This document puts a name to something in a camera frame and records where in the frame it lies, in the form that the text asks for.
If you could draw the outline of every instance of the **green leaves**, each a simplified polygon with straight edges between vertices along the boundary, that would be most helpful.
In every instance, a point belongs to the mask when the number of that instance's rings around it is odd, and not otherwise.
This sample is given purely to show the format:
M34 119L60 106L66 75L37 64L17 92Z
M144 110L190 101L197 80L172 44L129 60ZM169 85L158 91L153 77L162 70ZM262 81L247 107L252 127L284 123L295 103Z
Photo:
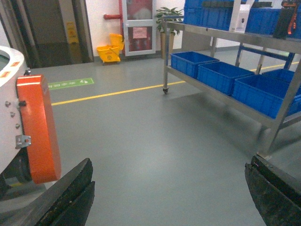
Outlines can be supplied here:
M156 10L156 12L158 12L158 13L155 15L155 17L157 19L156 23L158 24L157 29L159 30L159 32L165 33L164 28L162 26L162 16L181 16L182 15L183 9L180 9L180 10L176 10L176 9L177 9L177 7L172 8L172 9L169 9L166 7L161 7L160 9ZM166 21L182 21L182 19L167 19Z

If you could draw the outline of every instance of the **fire hydrant cabinet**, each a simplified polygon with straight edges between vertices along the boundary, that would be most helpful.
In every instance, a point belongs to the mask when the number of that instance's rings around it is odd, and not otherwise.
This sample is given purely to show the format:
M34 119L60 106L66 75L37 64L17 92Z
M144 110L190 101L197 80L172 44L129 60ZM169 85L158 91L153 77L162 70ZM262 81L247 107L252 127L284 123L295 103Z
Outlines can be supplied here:
M156 53L156 1L119 0L125 56Z

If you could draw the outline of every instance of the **blue plastic bin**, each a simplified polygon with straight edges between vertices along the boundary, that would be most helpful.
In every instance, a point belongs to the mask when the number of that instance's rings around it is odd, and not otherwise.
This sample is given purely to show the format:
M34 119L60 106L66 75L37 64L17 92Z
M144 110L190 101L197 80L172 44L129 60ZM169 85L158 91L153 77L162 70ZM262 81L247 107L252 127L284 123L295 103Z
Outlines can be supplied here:
M171 54L171 67L194 79L198 74L198 65L217 61L219 60L192 51Z
M277 8L252 8L250 10L246 32L256 34L274 33L280 15Z
M229 30L232 8L184 8L184 24Z
M217 62L198 66L197 80L226 95L231 95L234 80L251 74L254 72L224 62Z
M266 75L266 76L271 76L276 79L281 79L283 81L290 83L293 79L294 72L286 70L286 69L276 69L276 70L265 72L262 74Z
M184 7L184 20L183 20L183 23L198 26L200 15L201 15L201 9L200 8Z
M202 7L203 1L204 0L186 0L184 7L199 8L199 7Z
M202 8L198 26L228 31L233 8Z
M253 75L235 80L232 97L255 110L276 118L289 84L264 75ZM301 110L299 89L287 115Z

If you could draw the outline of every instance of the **green floor sign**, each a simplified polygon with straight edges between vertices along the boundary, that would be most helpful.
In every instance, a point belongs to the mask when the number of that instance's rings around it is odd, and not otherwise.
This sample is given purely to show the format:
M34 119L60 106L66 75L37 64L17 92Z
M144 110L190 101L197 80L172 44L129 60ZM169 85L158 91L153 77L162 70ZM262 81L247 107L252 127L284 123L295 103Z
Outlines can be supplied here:
M54 90L54 89L70 88L75 86L91 85L91 84L94 84L93 79L86 78L86 79L76 79L70 81L59 81L59 82L48 83L48 88L49 90Z

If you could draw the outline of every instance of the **metal shelf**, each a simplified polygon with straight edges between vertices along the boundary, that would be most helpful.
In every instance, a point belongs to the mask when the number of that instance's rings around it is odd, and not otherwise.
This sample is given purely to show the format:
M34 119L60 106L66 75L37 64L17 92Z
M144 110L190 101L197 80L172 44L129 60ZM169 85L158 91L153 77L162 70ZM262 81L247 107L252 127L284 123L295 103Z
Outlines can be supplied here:
M301 54L301 40L298 39L275 39L271 35L229 32L212 28L198 27L179 22L167 22L167 24L168 27L172 29Z
M222 31L222 30L216 30L211 28L204 28L204 27L198 27L194 25L188 25L188 24L182 24L179 22L165 22L163 24L165 26L166 30L166 58L165 58L165 65L164 65L164 83L163 83L163 91L165 93L168 92L169 87L167 86L167 77L168 73L171 73L175 75L176 77L188 82L189 84L195 86L196 88L200 89L201 91L211 95L212 97L224 102L225 104L233 107L234 109L240 111L241 113L251 117L252 119L260 122L263 127L270 129L267 137L264 139L264 143L258 150L259 154L262 157L267 157L269 154L271 154L270 147L272 146L276 136L278 135L278 132L280 129L283 129L285 127L288 127L290 125L293 125L299 121L301 121L301 113L296 113L293 115L290 115L286 117L286 114L288 112L288 109L293 101L293 98L295 97L297 90L300 87L301 84L301 64L299 62L296 72L294 73L294 77L290 83L290 86L288 88L288 91L285 95L285 98L283 100L283 103L278 111L277 117L275 119L272 119L257 110L250 108L246 106L245 104L197 81L194 78L191 78L190 76L187 76L170 66L168 66L168 55L169 55L169 33L171 29L177 29L197 34L202 34L206 36L213 37L213 48L211 52L211 56L214 55L214 49L215 49L215 43L216 38L231 40L231 41L237 41L242 44L250 44L255 45L259 47L263 47L264 49L270 48L270 49L277 49L282 50L290 53L297 53L301 54L301 40L294 40L294 39L287 39L287 40L281 40L281 39L275 39L268 35L256 35L256 34L248 34L248 33L238 33L238 32L229 32L229 31Z
M249 116L250 118L260 122L261 124L265 125L266 127L271 127L274 120L257 110L254 110L253 108L250 108L249 106L233 99L232 97L229 97L219 91L217 91L214 88L211 88L210 86L207 86L200 81L183 74L180 71L177 71L176 69L168 66L168 72L173 74L174 76L178 77L179 79L182 79L183 81L188 82L189 84L193 85L194 87L198 88L199 90L211 95L215 99L218 99L222 102L224 102L226 105L233 107L240 111L241 113L244 113L245 115Z

